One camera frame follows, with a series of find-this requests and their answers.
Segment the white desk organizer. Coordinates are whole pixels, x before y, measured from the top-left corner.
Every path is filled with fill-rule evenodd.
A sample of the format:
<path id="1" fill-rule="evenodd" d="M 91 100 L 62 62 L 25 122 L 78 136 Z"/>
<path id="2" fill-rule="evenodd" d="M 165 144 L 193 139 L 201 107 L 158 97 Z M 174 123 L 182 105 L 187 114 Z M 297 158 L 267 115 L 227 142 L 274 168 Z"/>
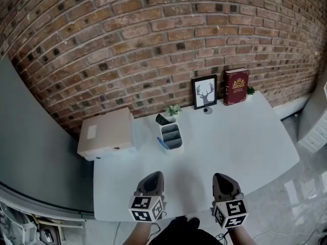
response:
<path id="1" fill-rule="evenodd" d="M 160 135 L 158 137 L 170 148 L 166 150 L 163 147 L 168 156 L 178 156 L 184 152 L 179 125 L 174 117 L 167 117 L 166 119 L 170 121 L 170 124 L 164 126 L 159 125 Z"/>

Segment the person's black clothing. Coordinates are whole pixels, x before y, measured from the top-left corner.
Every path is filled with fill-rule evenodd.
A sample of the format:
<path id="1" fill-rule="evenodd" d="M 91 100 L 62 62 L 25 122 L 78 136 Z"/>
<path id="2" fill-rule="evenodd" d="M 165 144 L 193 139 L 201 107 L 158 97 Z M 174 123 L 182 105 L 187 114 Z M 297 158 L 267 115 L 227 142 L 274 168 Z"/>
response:
<path id="1" fill-rule="evenodd" d="M 186 216 L 175 218 L 149 245 L 223 245 L 204 230 L 189 228 L 187 221 Z"/>

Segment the small pale green plant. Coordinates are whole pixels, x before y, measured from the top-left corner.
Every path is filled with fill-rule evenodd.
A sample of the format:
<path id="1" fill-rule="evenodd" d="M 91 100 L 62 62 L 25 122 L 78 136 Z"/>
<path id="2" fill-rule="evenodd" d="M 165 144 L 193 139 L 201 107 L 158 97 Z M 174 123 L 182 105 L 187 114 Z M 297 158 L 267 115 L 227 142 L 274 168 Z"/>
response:
<path id="1" fill-rule="evenodd" d="M 181 112 L 181 107 L 178 104 L 173 104 L 166 107 L 165 112 L 169 117 L 176 117 Z"/>

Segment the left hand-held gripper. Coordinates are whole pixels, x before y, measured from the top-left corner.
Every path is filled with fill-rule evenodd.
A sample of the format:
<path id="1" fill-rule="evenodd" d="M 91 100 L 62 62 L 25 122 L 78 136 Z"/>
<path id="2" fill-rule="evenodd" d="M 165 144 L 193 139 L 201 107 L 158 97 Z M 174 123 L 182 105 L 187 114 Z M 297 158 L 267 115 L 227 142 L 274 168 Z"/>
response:
<path id="1" fill-rule="evenodd" d="M 164 209 L 164 175 L 156 171 L 138 183 L 128 210 L 135 222 L 154 223 Z"/>

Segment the beige file box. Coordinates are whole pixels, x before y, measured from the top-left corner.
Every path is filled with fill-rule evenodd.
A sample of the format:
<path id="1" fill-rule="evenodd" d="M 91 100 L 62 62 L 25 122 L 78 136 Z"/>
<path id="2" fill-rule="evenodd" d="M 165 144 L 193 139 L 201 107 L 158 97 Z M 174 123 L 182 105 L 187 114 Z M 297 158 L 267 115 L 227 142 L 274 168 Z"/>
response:
<path id="1" fill-rule="evenodd" d="M 83 121 L 77 153 L 84 157 L 88 151 L 104 148 L 135 147 L 133 114 L 128 108 L 97 115 Z"/>

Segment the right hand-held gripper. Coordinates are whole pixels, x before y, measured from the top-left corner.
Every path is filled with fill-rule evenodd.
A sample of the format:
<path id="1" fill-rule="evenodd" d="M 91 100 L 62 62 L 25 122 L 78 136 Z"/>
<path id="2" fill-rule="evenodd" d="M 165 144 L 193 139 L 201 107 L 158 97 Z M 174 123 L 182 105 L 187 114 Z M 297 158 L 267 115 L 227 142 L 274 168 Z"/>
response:
<path id="1" fill-rule="evenodd" d="M 212 189 L 212 215 L 219 226 L 231 229 L 243 225 L 248 211 L 238 182 L 227 175 L 215 173 Z"/>

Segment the grey partition panel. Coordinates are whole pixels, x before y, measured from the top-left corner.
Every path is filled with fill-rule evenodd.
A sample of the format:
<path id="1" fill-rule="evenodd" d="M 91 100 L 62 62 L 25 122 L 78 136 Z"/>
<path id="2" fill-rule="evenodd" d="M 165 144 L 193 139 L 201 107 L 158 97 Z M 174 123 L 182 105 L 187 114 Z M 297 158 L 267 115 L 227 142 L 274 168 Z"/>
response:
<path id="1" fill-rule="evenodd" d="M 94 165 L 0 60 L 0 202 L 44 217 L 94 219 Z"/>

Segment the black device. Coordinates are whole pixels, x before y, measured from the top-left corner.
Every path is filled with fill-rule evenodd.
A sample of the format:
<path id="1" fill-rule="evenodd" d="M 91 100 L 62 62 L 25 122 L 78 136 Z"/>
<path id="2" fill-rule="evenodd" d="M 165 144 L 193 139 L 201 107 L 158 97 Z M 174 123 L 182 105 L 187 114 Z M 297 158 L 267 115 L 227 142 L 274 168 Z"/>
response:
<path id="1" fill-rule="evenodd" d="M 54 243 L 54 239 L 49 229 L 40 230 L 40 241 L 46 245 L 52 245 Z"/>

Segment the person's left forearm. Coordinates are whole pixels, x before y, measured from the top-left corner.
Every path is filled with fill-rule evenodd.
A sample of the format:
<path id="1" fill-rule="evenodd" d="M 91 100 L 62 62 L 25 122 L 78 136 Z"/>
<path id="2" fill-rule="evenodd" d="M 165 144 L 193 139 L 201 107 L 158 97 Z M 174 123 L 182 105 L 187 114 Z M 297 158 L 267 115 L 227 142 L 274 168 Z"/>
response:
<path id="1" fill-rule="evenodd" d="M 147 245 L 152 224 L 138 222 L 123 245 Z"/>

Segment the person's black shoe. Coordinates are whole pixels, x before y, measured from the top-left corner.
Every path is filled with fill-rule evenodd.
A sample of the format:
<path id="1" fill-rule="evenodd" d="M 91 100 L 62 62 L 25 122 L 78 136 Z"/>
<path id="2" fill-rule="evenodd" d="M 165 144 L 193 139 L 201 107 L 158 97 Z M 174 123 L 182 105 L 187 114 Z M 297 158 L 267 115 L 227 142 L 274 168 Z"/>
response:
<path id="1" fill-rule="evenodd" d="M 193 217 L 187 221 L 188 227 L 192 229 L 198 229 L 200 226 L 200 219 L 197 217 Z"/>

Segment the black remote control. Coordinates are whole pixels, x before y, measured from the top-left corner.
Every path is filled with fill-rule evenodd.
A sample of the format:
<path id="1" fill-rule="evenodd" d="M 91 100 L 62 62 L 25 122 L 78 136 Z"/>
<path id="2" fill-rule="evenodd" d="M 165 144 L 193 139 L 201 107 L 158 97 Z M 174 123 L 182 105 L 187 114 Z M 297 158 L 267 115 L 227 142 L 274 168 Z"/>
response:
<path id="1" fill-rule="evenodd" d="M 161 126 L 164 126 L 164 125 L 168 125 L 168 124 L 170 124 L 170 121 L 167 120 L 166 118 L 164 118 L 161 114 L 158 114 L 158 115 L 156 116 L 155 121 L 156 121 L 159 125 L 161 125 Z"/>

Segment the black framed deer picture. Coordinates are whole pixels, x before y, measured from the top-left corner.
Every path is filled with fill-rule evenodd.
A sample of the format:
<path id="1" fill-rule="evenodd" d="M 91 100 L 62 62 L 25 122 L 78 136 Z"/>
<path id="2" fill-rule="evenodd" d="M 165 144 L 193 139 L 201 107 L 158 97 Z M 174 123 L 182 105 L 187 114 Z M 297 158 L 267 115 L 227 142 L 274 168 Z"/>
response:
<path id="1" fill-rule="evenodd" d="M 195 110 L 217 103 L 217 75 L 191 79 L 191 85 Z"/>

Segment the red hardcover book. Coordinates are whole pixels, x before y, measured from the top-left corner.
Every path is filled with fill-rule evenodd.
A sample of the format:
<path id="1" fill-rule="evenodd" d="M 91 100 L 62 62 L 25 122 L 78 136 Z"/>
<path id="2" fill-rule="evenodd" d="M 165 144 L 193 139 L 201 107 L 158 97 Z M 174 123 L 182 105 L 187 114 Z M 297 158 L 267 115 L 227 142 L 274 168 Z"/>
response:
<path id="1" fill-rule="evenodd" d="M 224 105 L 233 105 L 246 100 L 249 70 L 245 68 L 224 72 Z"/>

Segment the person's right forearm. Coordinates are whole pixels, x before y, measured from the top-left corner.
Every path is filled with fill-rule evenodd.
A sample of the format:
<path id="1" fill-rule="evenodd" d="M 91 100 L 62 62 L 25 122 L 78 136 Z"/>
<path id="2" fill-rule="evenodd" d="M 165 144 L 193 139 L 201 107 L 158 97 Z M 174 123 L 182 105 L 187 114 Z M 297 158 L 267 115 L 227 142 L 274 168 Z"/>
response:
<path id="1" fill-rule="evenodd" d="M 243 226 L 228 229 L 233 245 L 257 245 Z"/>

